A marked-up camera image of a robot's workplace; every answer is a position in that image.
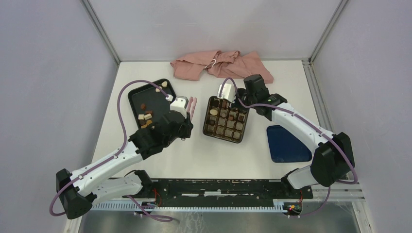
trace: pink towel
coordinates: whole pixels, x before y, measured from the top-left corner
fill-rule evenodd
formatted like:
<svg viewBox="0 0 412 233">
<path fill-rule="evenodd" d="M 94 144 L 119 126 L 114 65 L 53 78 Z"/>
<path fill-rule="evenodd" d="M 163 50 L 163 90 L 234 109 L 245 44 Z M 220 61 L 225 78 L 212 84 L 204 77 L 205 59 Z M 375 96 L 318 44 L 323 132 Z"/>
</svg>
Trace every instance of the pink towel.
<svg viewBox="0 0 412 233">
<path fill-rule="evenodd" d="M 273 83 L 273 76 L 265 68 L 256 51 L 243 57 L 239 51 L 195 52 L 170 62 L 170 65 L 173 67 L 174 76 L 180 79 L 199 80 L 200 73 L 206 69 L 209 74 L 218 78 L 241 79 L 260 74 L 265 83 Z"/>
</svg>

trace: gray wall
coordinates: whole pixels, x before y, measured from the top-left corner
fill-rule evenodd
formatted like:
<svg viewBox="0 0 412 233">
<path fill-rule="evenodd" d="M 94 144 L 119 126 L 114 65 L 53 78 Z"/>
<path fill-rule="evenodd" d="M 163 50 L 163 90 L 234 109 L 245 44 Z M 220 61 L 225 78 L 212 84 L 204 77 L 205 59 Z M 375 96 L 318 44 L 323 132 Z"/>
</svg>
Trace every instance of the gray wall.
<svg viewBox="0 0 412 233">
<path fill-rule="evenodd" d="M 314 63 L 378 233 L 411 232 L 412 1 L 352 0 Z"/>
<path fill-rule="evenodd" d="M 0 232 L 62 231 L 54 175 L 91 161 L 116 68 L 80 1 L 0 1 Z"/>
<path fill-rule="evenodd" d="M 339 2 L 91 0 L 123 61 L 173 60 L 205 50 L 308 58 Z"/>
</svg>

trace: folded fabric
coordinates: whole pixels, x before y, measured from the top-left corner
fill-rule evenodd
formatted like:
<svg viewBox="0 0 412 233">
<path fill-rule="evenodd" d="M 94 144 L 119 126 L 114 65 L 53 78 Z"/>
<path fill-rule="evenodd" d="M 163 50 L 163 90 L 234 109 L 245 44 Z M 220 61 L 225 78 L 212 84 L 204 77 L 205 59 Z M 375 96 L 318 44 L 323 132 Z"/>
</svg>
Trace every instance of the folded fabric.
<svg viewBox="0 0 412 233">
<path fill-rule="evenodd" d="M 246 78 L 252 74 L 260 74 L 265 83 L 273 83 L 273 76 L 265 68 L 259 55 L 253 51 L 243 57 L 239 51 L 222 52 L 203 51 L 186 54 L 170 62 L 173 75 L 180 79 L 197 81 L 202 70 L 206 70 L 218 78 Z"/>
</svg>

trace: black tray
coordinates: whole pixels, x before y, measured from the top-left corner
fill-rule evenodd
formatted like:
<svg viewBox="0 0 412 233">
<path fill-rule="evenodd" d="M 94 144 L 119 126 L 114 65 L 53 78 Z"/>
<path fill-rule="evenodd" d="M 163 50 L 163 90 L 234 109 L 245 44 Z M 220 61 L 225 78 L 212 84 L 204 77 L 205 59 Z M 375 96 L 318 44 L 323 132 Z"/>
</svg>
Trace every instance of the black tray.
<svg viewBox="0 0 412 233">
<path fill-rule="evenodd" d="M 207 109 L 206 109 L 206 117 L 205 117 L 205 122 L 203 124 L 203 134 L 206 136 L 211 136 L 215 137 L 218 139 L 226 140 L 229 142 L 234 142 L 234 143 L 240 143 L 243 140 L 245 128 L 246 128 L 246 122 L 247 122 L 247 117 L 249 115 L 249 109 L 245 108 L 233 108 L 233 107 L 226 107 L 223 105 L 223 103 L 228 103 L 227 100 L 222 100 L 217 98 L 217 96 L 212 96 L 209 98 L 209 101 L 207 102 Z M 210 114 L 210 110 L 215 109 L 218 111 L 217 116 L 213 116 Z M 226 117 L 222 117 L 221 112 L 226 111 Z M 233 112 L 235 115 L 234 117 L 234 126 L 230 127 L 228 126 L 229 123 L 229 117 L 230 113 Z M 239 120 L 239 116 L 243 115 L 243 121 Z M 215 117 L 215 124 L 211 125 L 210 120 L 213 120 L 212 118 Z M 222 119 L 224 121 L 223 125 L 219 125 L 219 119 Z M 243 127 L 241 130 L 238 130 L 236 128 L 236 124 L 241 123 L 243 124 Z M 226 130 L 232 130 L 232 136 L 226 136 Z M 240 133 L 239 138 L 235 138 L 234 134 L 235 133 Z"/>
<path fill-rule="evenodd" d="M 167 79 L 159 79 L 153 83 L 161 86 L 162 82 L 166 81 L 168 83 L 167 87 L 163 87 L 163 90 L 173 96 L 173 100 L 176 94 L 173 90 L 172 85 Z M 145 111 L 153 111 L 152 120 L 153 122 L 159 121 L 163 114 L 170 110 L 170 103 L 166 100 L 166 97 L 161 92 L 156 92 L 156 88 L 150 84 L 146 84 L 134 90 L 131 90 L 127 95 L 129 98 L 130 105 L 132 107 L 133 115 L 137 123 L 137 127 L 140 129 L 138 115 L 145 114 Z M 140 108 L 140 105 L 144 103 L 146 105 L 145 110 Z"/>
</svg>

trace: small round object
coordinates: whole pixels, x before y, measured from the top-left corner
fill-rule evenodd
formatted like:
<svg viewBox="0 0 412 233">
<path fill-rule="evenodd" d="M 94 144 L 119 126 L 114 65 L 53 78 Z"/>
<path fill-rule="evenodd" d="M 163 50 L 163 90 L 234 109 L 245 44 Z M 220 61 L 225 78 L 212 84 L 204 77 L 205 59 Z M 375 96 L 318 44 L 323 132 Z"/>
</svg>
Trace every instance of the small round object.
<svg viewBox="0 0 412 233">
<path fill-rule="evenodd" d="M 216 110 L 216 109 L 211 109 L 211 110 L 209 111 L 209 113 L 210 113 L 211 115 L 216 116 L 216 115 L 218 114 L 218 110 Z"/>
</svg>

